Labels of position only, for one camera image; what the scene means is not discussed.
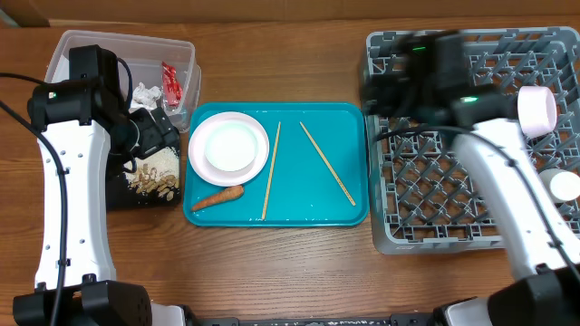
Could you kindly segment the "rice and peanuts pile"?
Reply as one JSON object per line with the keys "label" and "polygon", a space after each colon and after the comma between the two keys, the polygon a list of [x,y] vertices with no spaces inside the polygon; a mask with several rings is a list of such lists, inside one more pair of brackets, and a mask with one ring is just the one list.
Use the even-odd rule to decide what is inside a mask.
{"label": "rice and peanuts pile", "polygon": [[152,197],[162,202],[172,202],[180,194],[180,158],[174,147],[166,147],[145,159],[135,159],[136,168],[132,172],[132,163],[124,165],[129,172],[124,172],[128,188],[138,197]]}

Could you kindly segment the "white bowl with food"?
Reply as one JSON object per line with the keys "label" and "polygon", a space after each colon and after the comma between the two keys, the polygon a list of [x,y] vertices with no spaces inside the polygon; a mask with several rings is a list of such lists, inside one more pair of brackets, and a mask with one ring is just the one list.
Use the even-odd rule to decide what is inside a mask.
{"label": "white bowl with food", "polygon": [[209,132],[205,155],[214,168],[225,172],[239,171],[254,161],[256,153],[256,137],[243,123],[226,121]]}

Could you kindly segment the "white tissue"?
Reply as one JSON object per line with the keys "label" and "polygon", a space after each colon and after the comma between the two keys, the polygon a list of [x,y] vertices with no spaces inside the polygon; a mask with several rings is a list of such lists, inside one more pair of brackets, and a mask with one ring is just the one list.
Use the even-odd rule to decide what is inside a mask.
{"label": "white tissue", "polygon": [[158,101],[162,97],[162,91],[158,86],[147,88],[143,82],[133,90],[130,103],[130,111],[137,109],[155,110],[158,108]]}

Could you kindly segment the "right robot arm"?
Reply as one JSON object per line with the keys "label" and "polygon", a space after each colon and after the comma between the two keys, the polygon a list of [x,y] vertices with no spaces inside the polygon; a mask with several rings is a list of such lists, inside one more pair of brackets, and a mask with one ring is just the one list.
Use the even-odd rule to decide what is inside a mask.
{"label": "right robot arm", "polygon": [[365,80],[367,112],[410,118],[416,134],[446,135],[498,227],[514,277],[488,298],[435,309],[430,323],[576,325],[579,241],[546,191],[525,142],[556,127],[553,93],[524,86],[511,101],[495,84],[472,84],[460,34],[408,34],[391,50],[404,66]]}

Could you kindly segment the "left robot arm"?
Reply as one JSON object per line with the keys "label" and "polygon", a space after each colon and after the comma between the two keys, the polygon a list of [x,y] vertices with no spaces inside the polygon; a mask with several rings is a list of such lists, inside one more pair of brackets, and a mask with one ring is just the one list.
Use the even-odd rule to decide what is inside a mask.
{"label": "left robot arm", "polygon": [[193,325],[186,305],[153,302],[116,278],[106,226],[106,180],[176,145],[163,109],[132,110],[127,64],[98,45],[69,51],[65,81],[37,81],[19,122],[43,159],[43,251],[34,291],[14,298],[19,325]]}

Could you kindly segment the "white paper cup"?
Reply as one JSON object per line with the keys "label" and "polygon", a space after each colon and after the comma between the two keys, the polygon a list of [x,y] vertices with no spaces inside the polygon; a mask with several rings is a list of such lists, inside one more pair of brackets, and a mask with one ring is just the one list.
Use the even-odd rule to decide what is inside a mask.
{"label": "white paper cup", "polygon": [[565,203],[579,197],[580,178],[577,174],[550,168],[540,172],[539,177],[554,203]]}

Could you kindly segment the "white upturned bowl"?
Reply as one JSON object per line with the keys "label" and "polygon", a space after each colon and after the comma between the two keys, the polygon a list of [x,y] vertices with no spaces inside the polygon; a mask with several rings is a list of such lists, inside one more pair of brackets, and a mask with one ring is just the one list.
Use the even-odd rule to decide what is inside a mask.
{"label": "white upturned bowl", "polygon": [[553,92],[544,86],[522,86],[517,95],[517,119],[523,133],[530,138],[552,132],[557,122]]}

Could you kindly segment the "red snack wrapper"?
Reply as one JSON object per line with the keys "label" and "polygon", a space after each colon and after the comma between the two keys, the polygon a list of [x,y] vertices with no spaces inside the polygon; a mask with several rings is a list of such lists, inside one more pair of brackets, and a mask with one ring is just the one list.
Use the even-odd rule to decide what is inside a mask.
{"label": "red snack wrapper", "polygon": [[175,67],[162,63],[162,89],[168,110],[176,110],[181,102],[182,88],[177,78]]}

